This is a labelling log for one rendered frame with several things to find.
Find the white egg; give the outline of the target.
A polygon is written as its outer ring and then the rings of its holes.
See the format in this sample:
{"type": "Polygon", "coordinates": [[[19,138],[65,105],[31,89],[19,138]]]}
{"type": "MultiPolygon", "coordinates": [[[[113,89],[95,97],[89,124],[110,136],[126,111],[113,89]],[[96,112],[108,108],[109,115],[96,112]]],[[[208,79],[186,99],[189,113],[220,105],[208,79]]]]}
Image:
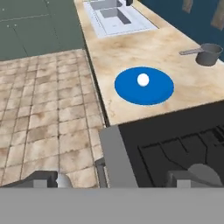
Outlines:
{"type": "Polygon", "coordinates": [[[146,73],[141,73],[137,76],[137,83],[141,87],[146,87],[150,82],[149,76],[146,73]]]}

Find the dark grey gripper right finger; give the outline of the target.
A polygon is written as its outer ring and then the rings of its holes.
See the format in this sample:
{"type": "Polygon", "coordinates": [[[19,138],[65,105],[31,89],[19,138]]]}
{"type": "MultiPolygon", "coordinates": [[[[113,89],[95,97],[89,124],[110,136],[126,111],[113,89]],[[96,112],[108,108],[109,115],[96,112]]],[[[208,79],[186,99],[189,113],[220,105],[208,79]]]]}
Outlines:
{"type": "Polygon", "coordinates": [[[169,171],[167,186],[176,188],[224,188],[224,185],[213,184],[196,178],[188,171],[169,171]]]}

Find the hanging wooden tool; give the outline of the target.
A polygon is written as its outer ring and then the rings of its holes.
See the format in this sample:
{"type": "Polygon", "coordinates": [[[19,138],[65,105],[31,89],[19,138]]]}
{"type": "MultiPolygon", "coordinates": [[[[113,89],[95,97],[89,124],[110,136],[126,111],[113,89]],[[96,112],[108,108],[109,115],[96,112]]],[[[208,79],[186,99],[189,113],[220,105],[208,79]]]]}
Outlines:
{"type": "Polygon", "coordinates": [[[183,0],[182,10],[184,12],[190,13],[193,6],[193,0],[183,0]]]}
{"type": "Polygon", "coordinates": [[[213,14],[211,26],[220,31],[224,29],[224,0],[219,0],[215,13],[213,14]]]}

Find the grey rounded object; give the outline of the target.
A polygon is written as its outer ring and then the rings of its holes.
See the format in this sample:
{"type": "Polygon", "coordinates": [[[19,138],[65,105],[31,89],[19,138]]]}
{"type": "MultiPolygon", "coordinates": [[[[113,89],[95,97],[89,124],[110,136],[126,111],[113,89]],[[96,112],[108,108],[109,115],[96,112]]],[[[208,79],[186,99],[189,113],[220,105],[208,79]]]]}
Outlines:
{"type": "Polygon", "coordinates": [[[197,179],[212,185],[222,186],[221,178],[218,173],[206,164],[193,164],[188,171],[197,179]]]}

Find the white rounded object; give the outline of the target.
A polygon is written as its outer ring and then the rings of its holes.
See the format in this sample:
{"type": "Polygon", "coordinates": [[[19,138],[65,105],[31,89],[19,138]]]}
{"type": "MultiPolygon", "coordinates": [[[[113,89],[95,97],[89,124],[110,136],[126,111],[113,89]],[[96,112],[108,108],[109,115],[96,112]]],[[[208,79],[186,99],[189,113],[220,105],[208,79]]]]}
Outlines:
{"type": "Polygon", "coordinates": [[[57,178],[58,188],[72,188],[72,182],[66,174],[58,174],[57,178]]]}

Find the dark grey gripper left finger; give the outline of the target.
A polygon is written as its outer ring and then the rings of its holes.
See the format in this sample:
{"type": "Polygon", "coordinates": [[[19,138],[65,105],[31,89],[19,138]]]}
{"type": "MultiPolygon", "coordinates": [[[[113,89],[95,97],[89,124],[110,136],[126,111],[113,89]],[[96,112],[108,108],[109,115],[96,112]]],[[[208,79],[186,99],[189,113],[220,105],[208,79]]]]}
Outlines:
{"type": "Polygon", "coordinates": [[[56,171],[34,171],[28,177],[4,185],[4,187],[20,188],[57,188],[58,173],[56,171]]]}

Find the black hob with grey front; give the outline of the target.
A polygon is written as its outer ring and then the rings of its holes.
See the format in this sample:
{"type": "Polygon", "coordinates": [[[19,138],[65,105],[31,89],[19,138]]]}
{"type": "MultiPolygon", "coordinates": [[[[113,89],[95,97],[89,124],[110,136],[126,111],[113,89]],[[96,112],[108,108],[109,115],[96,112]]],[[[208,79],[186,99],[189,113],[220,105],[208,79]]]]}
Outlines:
{"type": "Polygon", "coordinates": [[[165,187],[196,164],[224,185],[224,100],[113,125],[100,139],[112,187],[165,187]]]}

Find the green cupboard run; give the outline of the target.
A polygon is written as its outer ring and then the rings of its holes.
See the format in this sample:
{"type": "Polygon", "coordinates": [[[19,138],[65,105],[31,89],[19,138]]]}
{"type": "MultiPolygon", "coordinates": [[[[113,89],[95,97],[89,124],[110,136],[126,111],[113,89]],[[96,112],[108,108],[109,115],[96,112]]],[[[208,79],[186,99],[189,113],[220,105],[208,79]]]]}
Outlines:
{"type": "Polygon", "coordinates": [[[74,0],[0,0],[0,61],[83,46],[74,0]]]}

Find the pale grey sink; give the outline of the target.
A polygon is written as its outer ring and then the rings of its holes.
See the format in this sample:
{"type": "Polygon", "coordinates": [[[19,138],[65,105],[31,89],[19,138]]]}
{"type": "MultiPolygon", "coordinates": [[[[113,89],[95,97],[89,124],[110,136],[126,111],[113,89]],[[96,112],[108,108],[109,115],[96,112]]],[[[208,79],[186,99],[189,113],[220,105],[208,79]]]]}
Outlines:
{"type": "Polygon", "coordinates": [[[93,0],[83,3],[94,32],[99,39],[154,31],[157,27],[124,0],[93,0]]]}

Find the blue round plate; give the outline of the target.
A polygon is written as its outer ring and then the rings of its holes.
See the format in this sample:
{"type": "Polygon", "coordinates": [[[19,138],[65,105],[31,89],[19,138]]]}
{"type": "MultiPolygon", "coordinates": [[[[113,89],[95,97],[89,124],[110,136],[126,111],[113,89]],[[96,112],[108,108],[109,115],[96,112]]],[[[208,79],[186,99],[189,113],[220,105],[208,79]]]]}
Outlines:
{"type": "Polygon", "coordinates": [[[174,91],[174,83],[166,73],[147,66],[135,66],[120,72],[115,78],[114,86],[121,98],[137,105],[165,102],[174,91]],[[137,82],[140,74],[146,74],[149,78],[145,87],[137,82]]]}

